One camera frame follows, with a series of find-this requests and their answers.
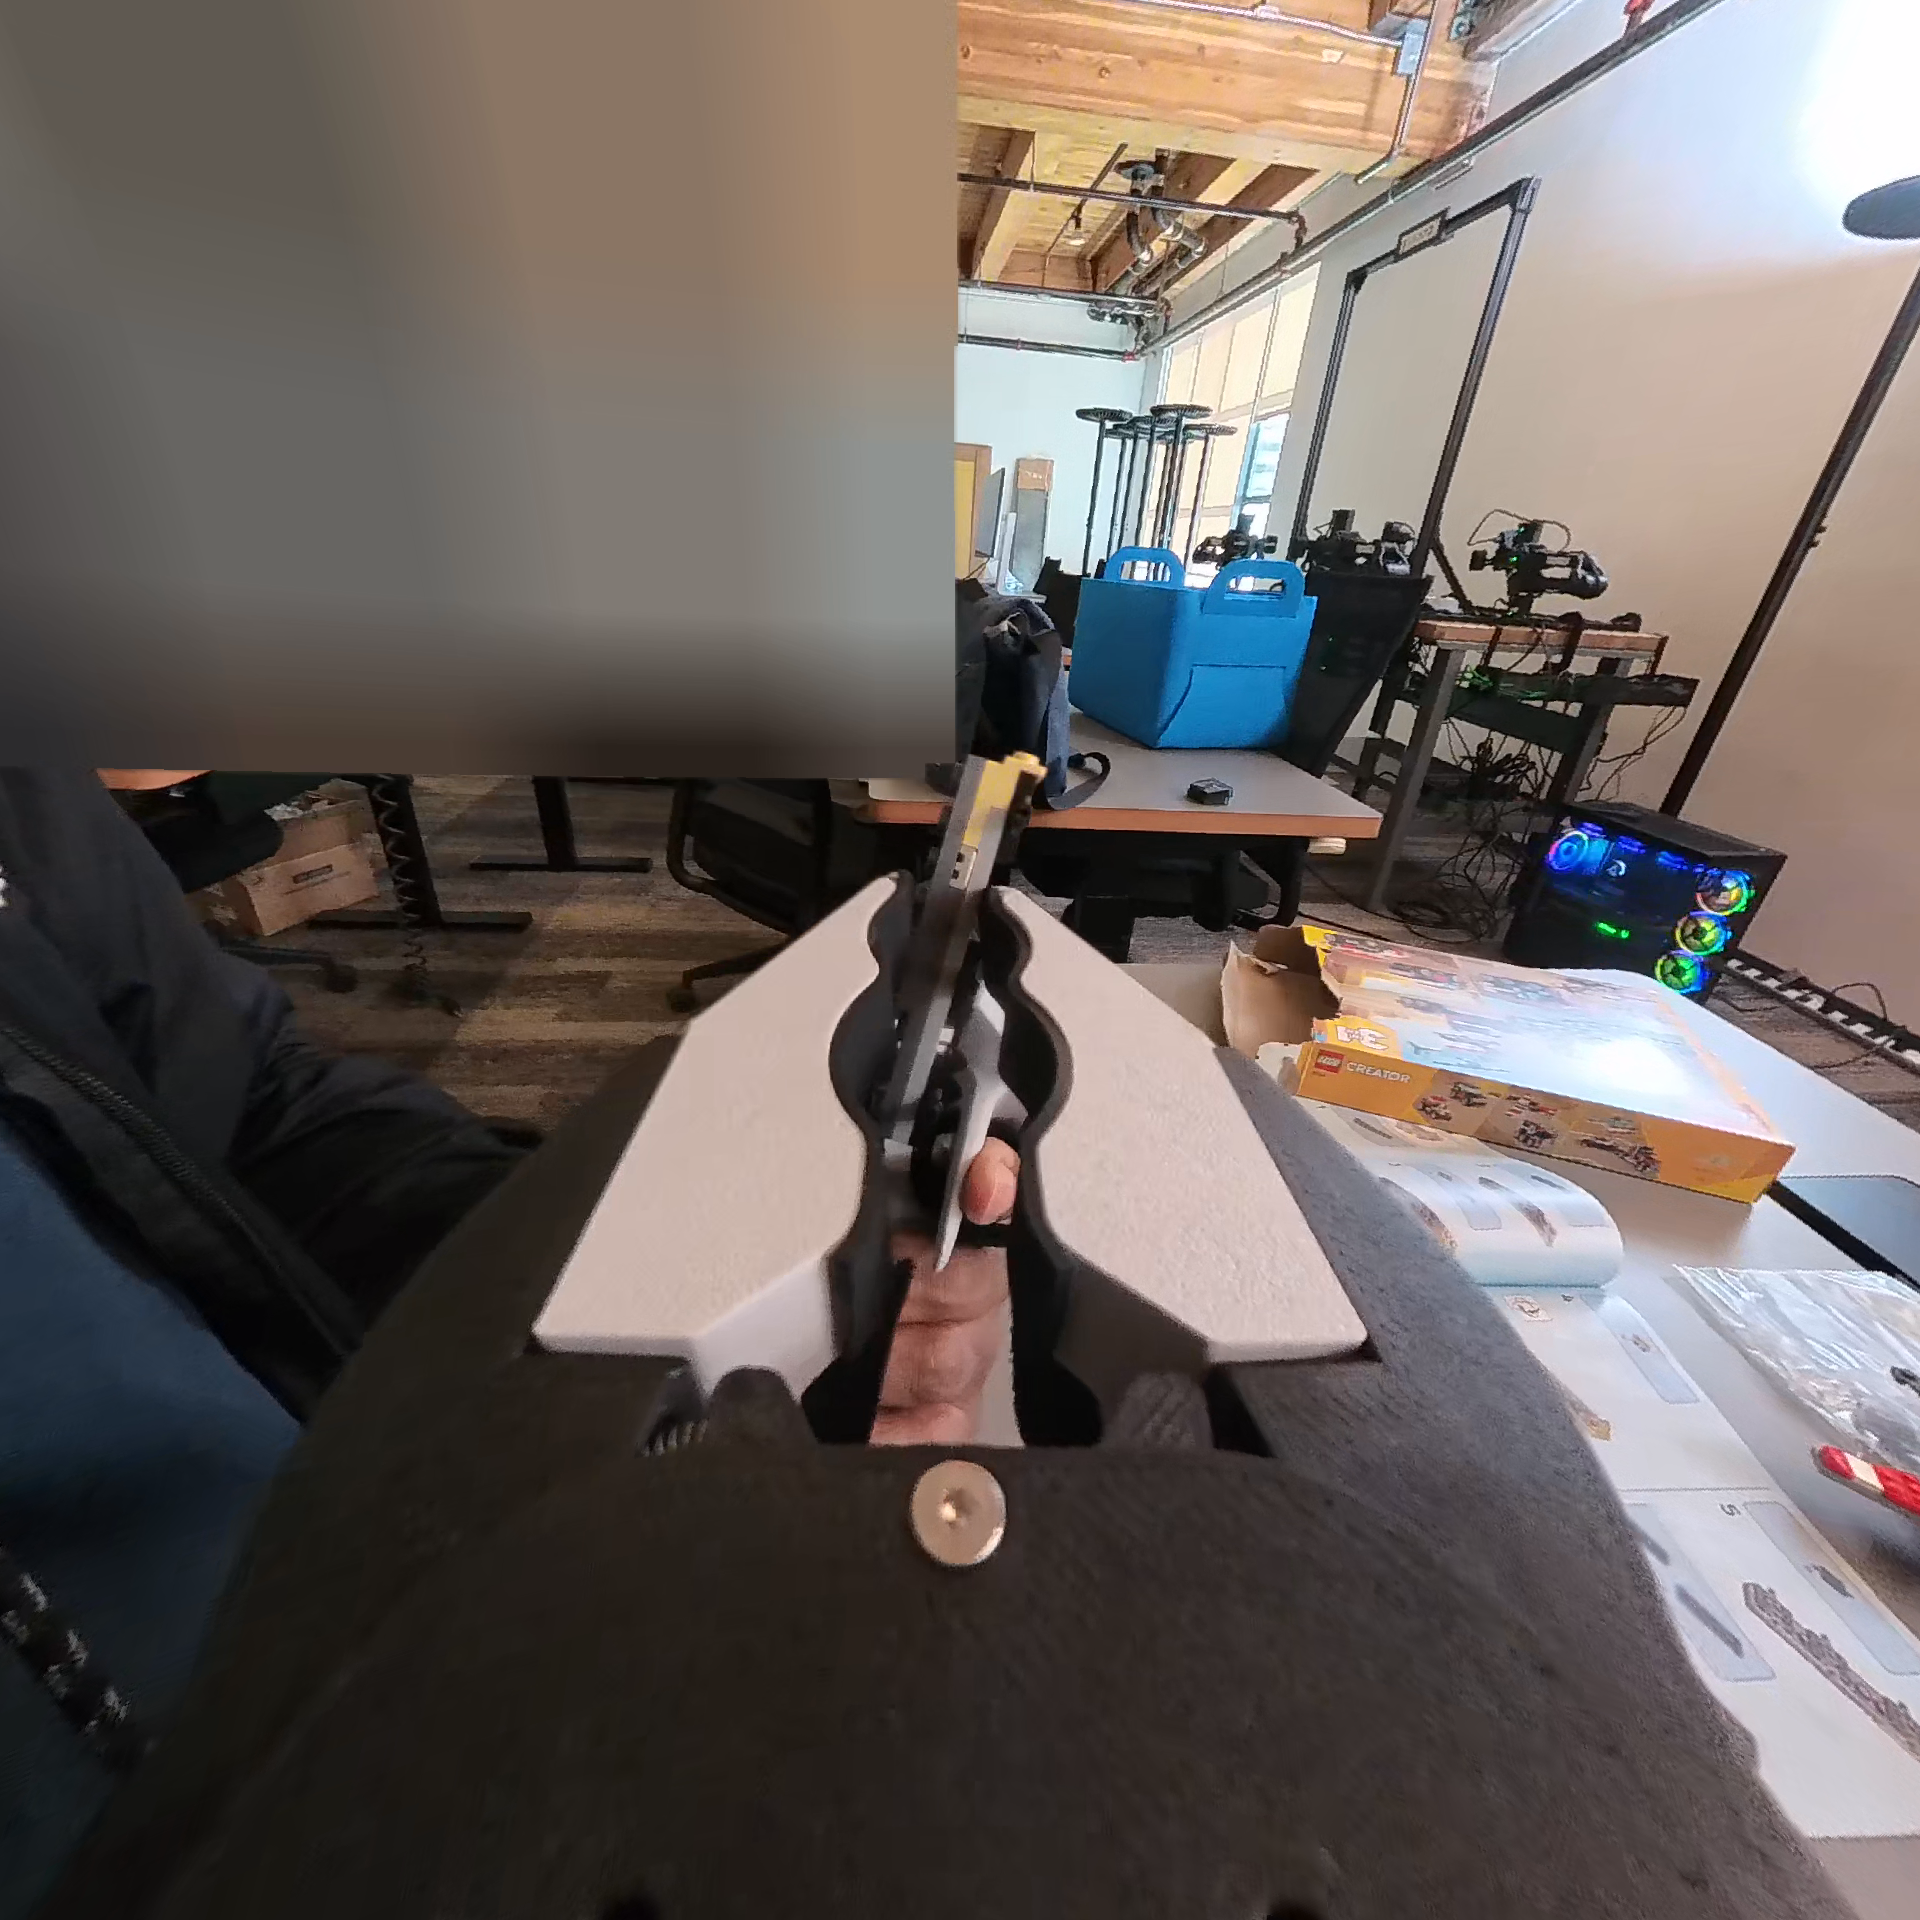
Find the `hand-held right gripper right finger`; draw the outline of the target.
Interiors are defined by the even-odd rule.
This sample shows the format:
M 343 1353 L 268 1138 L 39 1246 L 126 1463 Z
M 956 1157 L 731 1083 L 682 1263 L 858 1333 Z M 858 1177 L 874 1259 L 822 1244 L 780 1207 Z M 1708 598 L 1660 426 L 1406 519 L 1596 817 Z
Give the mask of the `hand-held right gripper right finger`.
M 991 890 L 975 1114 L 1014 1145 L 1012 1420 L 1087 1446 L 1147 1377 L 1349 1359 L 1367 1330 L 1218 1047 L 1043 908 Z

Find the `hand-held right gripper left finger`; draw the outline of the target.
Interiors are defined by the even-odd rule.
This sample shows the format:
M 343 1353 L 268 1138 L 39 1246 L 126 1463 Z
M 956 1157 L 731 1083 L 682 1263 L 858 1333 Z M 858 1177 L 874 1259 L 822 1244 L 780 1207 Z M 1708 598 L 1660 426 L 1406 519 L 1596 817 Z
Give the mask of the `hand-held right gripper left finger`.
M 915 882 L 884 875 L 692 1017 L 532 1340 L 769 1371 L 815 1429 L 874 1429 L 905 1298 L 883 1099 Z

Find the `grey toy brick assembly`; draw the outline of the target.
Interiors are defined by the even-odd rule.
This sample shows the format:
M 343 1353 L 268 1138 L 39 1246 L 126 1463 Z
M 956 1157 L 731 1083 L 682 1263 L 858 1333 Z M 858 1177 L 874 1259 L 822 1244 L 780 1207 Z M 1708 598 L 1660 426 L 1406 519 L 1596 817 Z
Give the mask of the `grey toy brick assembly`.
M 874 1110 L 897 1211 L 918 1214 L 933 1268 L 969 1227 L 964 1186 L 982 1145 L 1027 1119 L 1002 1075 L 1006 1013 L 978 942 L 996 859 L 1043 779 L 1029 751 L 966 759 L 905 950 L 897 1055 Z

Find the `person's left hand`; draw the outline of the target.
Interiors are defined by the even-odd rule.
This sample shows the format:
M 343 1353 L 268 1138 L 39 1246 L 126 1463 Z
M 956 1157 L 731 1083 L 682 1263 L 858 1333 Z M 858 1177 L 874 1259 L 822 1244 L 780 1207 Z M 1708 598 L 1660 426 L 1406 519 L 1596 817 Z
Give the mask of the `person's left hand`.
M 1012 1221 L 1019 1157 L 980 1145 L 961 1188 L 962 1233 L 949 1258 L 915 1218 L 891 1227 L 905 1297 L 879 1379 L 871 1445 L 951 1449 L 980 1436 L 989 1383 L 1011 1351 L 1011 1252 L 996 1235 Z

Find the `black office chair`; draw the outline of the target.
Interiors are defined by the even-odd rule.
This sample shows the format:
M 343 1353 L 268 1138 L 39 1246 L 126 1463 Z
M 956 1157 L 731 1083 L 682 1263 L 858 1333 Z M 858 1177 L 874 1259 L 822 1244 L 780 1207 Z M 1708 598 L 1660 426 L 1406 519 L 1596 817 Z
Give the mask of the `black office chair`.
M 858 819 L 828 779 L 686 779 L 668 820 L 666 867 L 695 895 L 775 932 L 775 945 L 690 966 L 668 995 L 682 1014 L 699 987 L 777 957 L 812 924 L 877 875 L 910 867 L 908 831 Z

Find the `yellow toy brick box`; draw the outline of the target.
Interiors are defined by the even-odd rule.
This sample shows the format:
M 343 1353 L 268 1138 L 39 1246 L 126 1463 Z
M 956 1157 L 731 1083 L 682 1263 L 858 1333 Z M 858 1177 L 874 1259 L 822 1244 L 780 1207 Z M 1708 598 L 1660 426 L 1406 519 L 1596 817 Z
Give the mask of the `yellow toy brick box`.
M 1263 927 L 1227 948 L 1220 1028 L 1286 1092 L 1426 1137 L 1741 1204 L 1794 1157 L 1692 1004 L 1646 977 Z

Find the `wood-edged table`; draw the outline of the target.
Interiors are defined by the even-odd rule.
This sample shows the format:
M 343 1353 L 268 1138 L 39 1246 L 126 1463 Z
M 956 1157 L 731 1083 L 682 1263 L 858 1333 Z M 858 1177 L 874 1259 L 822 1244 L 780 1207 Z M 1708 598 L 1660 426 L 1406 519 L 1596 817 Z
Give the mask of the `wood-edged table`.
M 1309 841 L 1372 841 L 1381 814 L 1274 751 L 1161 751 L 1071 716 L 1075 751 L 1103 751 L 1110 778 L 1081 807 L 1035 810 L 991 882 L 1022 881 L 1087 945 L 1122 963 L 1140 921 L 1225 931 L 1267 893 L 1294 899 Z M 1235 789 L 1227 807 L 1185 798 L 1190 779 Z

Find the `cardboard box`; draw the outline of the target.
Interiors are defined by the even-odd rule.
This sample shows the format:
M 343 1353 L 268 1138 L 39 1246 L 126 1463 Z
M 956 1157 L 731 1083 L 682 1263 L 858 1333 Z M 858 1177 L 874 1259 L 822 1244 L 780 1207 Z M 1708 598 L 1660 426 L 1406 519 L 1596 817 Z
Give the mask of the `cardboard box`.
M 273 938 L 315 916 L 378 900 L 385 854 L 364 789 L 270 810 L 279 849 L 190 895 L 196 916 L 246 938 Z

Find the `blue felt tote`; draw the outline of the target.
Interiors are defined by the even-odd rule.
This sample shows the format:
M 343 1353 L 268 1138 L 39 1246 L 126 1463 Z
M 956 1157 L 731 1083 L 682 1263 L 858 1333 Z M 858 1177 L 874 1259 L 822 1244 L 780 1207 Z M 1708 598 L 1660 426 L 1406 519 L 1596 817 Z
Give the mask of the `blue felt tote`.
M 1190 588 L 1164 546 L 1122 546 L 1083 580 L 1068 695 L 1161 751 L 1277 751 L 1316 601 L 1289 561 L 1235 561 Z

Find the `computer tower with coloured fans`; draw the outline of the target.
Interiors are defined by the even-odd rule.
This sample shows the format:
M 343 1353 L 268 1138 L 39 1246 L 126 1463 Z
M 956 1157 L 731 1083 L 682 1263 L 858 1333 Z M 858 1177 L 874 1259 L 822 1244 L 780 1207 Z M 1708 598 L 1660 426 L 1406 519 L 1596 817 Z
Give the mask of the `computer tower with coloured fans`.
M 1618 969 L 1708 1002 L 1786 853 L 1628 802 L 1562 807 L 1508 899 L 1501 959 Z

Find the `person's dark jacket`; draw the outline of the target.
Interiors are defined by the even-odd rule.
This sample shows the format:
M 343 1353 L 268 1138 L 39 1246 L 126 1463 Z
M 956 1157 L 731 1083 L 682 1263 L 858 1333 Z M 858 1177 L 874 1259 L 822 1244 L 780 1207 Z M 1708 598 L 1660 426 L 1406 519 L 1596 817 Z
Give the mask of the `person's dark jacket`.
M 313 1042 L 283 989 L 209 938 L 97 772 L 6 767 L 2 863 L 2 1145 L 15 1129 L 300 1438 L 378 1317 L 537 1137 Z M 84 1702 L 103 1674 L 82 1668 L 79 1638 L 58 1621 L 54 1636 L 54 1699 L 89 1738 L 131 1735 L 110 1687 Z

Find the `black backpack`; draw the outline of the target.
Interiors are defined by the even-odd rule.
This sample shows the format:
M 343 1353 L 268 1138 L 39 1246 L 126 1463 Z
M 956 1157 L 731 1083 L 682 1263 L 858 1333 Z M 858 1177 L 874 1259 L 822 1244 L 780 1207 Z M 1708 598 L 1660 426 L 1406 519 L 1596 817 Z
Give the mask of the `black backpack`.
M 1035 594 L 953 586 L 953 763 L 1029 754 L 1043 763 L 1037 807 L 1062 812 L 1093 799 L 1110 778 L 1103 751 L 1075 751 L 1065 639 Z

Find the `instruction booklet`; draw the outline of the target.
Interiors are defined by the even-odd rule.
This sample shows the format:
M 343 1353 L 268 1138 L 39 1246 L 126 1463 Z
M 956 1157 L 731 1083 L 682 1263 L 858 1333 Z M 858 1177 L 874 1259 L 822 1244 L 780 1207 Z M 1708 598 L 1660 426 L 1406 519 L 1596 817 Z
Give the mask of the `instruction booklet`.
M 1308 1114 L 1495 1301 L 1558 1388 L 1669 1621 L 1814 1839 L 1918 1835 L 1916 1635 L 1821 1542 L 1620 1292 L 1617 1215 L 1558 1167 L 1410 1119 Z

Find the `clear plastic bag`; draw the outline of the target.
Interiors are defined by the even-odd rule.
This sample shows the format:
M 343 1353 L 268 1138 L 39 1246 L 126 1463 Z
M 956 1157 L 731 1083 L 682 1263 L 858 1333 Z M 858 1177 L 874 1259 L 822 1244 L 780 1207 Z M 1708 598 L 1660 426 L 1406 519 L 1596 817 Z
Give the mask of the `clear plastic bag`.
M 1862 1268 L 1681 1263 L 1692 1306 L 1829 1441 L 1918 1471 L 1918 1294 Z

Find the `person's blue garment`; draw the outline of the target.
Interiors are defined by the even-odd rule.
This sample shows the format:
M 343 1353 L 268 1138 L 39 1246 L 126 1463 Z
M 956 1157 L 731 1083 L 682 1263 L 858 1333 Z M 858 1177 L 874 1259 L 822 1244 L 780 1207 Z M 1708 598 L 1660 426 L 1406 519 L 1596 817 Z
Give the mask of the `person's blue garment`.
M 4 1916 L 29 1916 L 163 1748 L 294 1420 L 82 1218 L 15 1129 L 2 1145 L 4 1557 L 79 1638 L 84 1735 L 4 1638 Z

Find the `black power strip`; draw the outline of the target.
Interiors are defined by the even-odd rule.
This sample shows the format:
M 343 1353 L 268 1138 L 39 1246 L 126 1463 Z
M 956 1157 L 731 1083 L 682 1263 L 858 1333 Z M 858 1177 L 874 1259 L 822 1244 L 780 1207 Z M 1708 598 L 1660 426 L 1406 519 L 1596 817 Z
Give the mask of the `black power strip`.
M 1723 974 L 1843 1035 L 1859 1055 L 1882 1059 L 1910 1077 L 1918 1075 L 1918 1034 L 1887 1013 L 1882 989 L 1869 982 L 1825 987 L 1799 969 L 1779 966 L 1746 950 L 1730 957 Z

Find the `black tablet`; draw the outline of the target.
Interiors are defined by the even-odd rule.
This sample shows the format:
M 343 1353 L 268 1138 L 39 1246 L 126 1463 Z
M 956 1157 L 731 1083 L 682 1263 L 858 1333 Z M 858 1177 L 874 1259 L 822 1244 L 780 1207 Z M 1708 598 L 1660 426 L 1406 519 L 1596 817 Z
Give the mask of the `black tablet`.
M 1918 1290 L 1918 1181 L 1887 1173 L 1788 1175 L 1766 1196 L 1859 1266 Z

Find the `wooden workbench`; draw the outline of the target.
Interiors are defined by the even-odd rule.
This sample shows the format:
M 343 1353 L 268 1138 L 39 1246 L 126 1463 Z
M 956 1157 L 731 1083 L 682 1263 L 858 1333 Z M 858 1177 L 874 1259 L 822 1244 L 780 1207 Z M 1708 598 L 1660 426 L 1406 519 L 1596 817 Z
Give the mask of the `wooden workbench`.
M 1692 707 L 1698 684 L 1663 669 L 1667 644 L 1661 633 L 1585 615 L 1421 615 L 1383 671 L 1351 763 L 1353 799 L 1385 791 L 1365 910 L 1388 910 L 1450 725 L 1543 754 L 1535 791 L 1558 810 L 1588 782 L 1618 708 Z

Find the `red toy brick vehicle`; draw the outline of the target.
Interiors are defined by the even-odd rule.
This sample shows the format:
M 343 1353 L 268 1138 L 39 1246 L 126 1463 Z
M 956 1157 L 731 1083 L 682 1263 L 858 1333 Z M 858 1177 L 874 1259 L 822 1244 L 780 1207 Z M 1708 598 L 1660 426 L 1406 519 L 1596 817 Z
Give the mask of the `red toy brick vehicle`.
M 1875 1463 L 1836 1445 L 1812 1446 L 1810 1454 L 1825 1479 L 1918 1522 L 1920 1479 L 1916 1471 Z

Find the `cluster of black lamp stands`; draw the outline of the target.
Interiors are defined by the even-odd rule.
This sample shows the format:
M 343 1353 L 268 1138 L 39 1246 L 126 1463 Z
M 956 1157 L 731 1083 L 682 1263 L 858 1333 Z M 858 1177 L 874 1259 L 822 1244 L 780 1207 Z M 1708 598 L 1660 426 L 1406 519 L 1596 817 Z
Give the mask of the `cluster of black lamp stands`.
M 1194 561 L 1218 452 L 1242 430 L 1209 406 L 1175 399 L 1140 413 L 1086 406 L 1077 421 L 1095 430 L 1081 574 L 1093 577 L 1122 546 L 1164 546 Z

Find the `black metal frame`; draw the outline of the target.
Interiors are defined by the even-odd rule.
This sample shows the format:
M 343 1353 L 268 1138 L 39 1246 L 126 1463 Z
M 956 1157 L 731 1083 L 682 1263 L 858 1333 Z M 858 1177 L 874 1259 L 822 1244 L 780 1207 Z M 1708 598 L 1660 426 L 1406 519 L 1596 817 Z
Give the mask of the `black metal frame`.
M 1415 527 L 1415 539 L 1410 549 L 1407 567 L 1415 577 L 1425 577 L 1429 561 L 1433 561 L 1437 537 L 1443 530 L 1444 507 L 1450 502 L 1450 494 L 1457 478 L 1457 466 L 1461 460 L 1461 451 L 1465 447 L 1471 413 L 1482 393 L 1482 382 L 1486 366 L 1492 356 L 1492 346 L 1498 335 L 1498 325 L 1503 314 L 1503 301 L 1508 285 L 1514 282 L 1521 247 L 1524 230 L 1529 227 L 1529 215 L 1535 205 L 1541 191 L 1541 180 L 1535 175 L 1524 175 L 1507 188 L 1498 189 L 1495 195 L 1463 209 L 1461 213 L 1439 211 L 1431 217 L 1421 220 L 1420 225 L 1406 228 L 1390 251 L 1383 251 L 1374 258 L 1362 260 L 1345 276 L 1340 285 L 1340 303 L 1335 311 L 1335 327 L 1329 347 L 1329 363 L 1324 372 L 1324 385 L 1311 411 L 1311 430 L 1306 446 L 1302 458 L 1302 478 L 1294 500 L 1291 523 L 1286 527 L 1286 561 L 1302 561 L 1308 546 L 1311 545 L 1311 527 L 1309 527 L 1309 507 L 1311 507 L 1311 492 L 1316 484 L 1316 473 L 1324 462 L 1324 451 L 1329 444 L 1329 428 L 1335 411 L 1335 396 L 1337 382 L 1341 375 L 1341 366 L 1347 359 L 1349 341 L 1353 333 L 1353 314 L 1365 292 L 1369 279 L 1377 279 L 1390 269 L 1397 269 L 1410 263 L 1415 257 L 1436 251 L 1459 237 L 1463 230 L 1477 227 L 1479 222 L 1490 220 L 1492 215 L 1503 215 L 1503 230 L 1501 242 L 1495 254 L 1492 276 L 1486 287 L 1486 297 L 1479 308 L 1477 329 L 1471 335 L 1471 347 L 1467 362 L 1463 366 L 1454 406 L 1447 421 L 1447 434 L 1443 438 L 1436 469 L 1431 475 L 1429 495 L 1425 502 L 1425 515 Z

